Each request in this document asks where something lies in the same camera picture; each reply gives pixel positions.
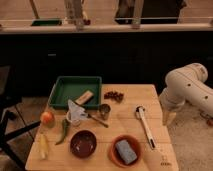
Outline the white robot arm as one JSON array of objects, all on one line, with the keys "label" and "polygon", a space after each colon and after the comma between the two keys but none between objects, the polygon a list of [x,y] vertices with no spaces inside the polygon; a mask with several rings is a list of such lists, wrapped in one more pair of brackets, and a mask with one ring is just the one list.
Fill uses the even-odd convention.
[{"label": "white robot arm", "polygon": [[176,111],[186,101],[213,117],[213,88],[204,84],[207,78],[208,71],[200,63],[192,63],[167,73],[166,87],[159,95],[164,125],[174,120]]}]

